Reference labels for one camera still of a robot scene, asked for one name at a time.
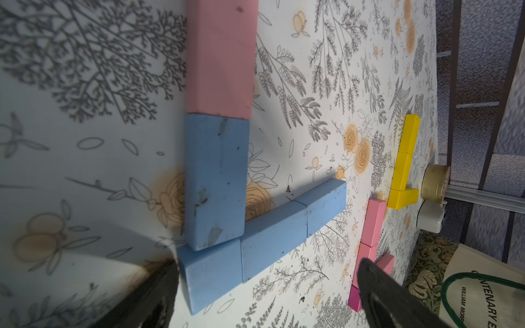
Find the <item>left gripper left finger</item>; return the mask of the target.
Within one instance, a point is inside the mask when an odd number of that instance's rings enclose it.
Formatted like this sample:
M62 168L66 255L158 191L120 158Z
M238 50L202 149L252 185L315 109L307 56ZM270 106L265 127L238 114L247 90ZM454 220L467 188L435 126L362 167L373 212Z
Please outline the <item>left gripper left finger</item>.
M179 270L164 263L93 327L168 327L174 313Z

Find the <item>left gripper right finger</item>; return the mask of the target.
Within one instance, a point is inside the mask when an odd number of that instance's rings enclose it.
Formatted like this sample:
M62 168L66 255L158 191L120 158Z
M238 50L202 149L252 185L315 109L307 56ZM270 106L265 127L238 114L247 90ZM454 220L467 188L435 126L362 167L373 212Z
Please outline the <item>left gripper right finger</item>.
M368 258L360 262L358 284L370 327L448 326Z

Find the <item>blue block four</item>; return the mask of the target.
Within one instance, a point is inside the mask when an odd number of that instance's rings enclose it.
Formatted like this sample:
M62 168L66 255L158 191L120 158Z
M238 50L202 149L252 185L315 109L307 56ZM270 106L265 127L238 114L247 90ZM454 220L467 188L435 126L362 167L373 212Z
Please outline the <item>blue block four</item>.
M194 251L185 245L177 249L177 256L193 315L243 282L239 239L202 251Z

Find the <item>pink block five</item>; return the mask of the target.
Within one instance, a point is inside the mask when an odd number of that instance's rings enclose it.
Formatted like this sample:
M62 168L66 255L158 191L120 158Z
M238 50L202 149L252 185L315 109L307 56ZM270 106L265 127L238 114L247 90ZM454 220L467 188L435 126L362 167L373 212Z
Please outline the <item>pink block five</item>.
M363 244L374 247L379 243L386 207L386 201L375 198L369 200L361 237Z

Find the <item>small yellow cube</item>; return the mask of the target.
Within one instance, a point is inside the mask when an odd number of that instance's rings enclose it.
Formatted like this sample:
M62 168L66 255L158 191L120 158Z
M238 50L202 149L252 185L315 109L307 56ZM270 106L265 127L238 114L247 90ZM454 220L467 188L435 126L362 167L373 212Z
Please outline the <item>small yellow cube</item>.
M405 198L404 193L405 191L391 189L389 198L388 198L387 207L390 209L394 209L394 210L402 209L405 206L404 205L404 198Z

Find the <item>yellow block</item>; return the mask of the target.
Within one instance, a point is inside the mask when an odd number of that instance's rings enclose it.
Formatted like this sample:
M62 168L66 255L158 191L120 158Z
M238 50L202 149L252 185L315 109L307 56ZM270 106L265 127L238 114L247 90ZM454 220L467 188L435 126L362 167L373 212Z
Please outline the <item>yellow block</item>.
M419 116L415 114L408 114L406 116L399 145L400 153L414 154L419 126Z
M398 191L404 191L406 189L411 164L412 155L410 153L399 152L397 154L395 170L392 177L391 189L395 189Z
M407 188L400 192L400 202L402 207L406 207L418 202L420 191L418 189Z

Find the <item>blue block one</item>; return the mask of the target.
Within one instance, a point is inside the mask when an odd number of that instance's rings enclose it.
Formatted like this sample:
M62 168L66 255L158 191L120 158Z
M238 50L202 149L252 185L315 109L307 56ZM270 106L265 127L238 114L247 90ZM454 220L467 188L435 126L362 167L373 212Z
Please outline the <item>blue block one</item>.
M329 179L295 198L294 202L306 207L309 238L345 210L347 183L336 178Z

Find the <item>blue block two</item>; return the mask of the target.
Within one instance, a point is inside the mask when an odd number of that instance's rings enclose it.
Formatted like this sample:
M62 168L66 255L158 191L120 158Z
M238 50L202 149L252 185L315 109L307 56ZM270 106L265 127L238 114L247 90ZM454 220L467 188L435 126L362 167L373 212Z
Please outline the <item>blue block two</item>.
M289 202L245 225L240 238L243 281L247 282L307 238L307 208Z

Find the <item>blue block three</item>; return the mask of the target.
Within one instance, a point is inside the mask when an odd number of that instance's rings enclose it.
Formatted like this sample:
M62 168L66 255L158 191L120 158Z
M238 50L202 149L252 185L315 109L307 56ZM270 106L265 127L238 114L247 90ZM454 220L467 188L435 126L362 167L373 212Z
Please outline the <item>blue block three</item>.
M246 216L250 123L185 116L185 239L201 251L240 237Z

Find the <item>pink block four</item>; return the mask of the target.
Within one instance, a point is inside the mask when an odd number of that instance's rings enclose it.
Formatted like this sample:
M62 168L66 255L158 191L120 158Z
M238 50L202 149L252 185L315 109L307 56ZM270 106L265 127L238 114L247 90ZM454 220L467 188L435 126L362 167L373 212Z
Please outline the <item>pink block four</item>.
M258 1L187 2L185 110L252 116Z

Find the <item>magenta small cube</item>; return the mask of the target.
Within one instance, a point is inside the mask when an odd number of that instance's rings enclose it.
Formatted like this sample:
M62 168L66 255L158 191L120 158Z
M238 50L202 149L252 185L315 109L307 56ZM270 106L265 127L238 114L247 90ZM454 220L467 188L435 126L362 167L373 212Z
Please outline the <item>magenta small cube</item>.
M360 291L354 285L351 286L348 306L355 312L360 312L362 310L362 301L360 298Z

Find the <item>pink block two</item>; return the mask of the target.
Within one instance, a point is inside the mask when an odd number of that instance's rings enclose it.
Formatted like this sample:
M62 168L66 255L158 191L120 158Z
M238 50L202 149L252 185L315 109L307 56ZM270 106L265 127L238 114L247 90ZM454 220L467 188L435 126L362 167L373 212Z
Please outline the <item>pink block two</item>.
M387 275L390 275L392 273L394 263L395 257L389 253L383 254L381 258L375 262L375 264Z

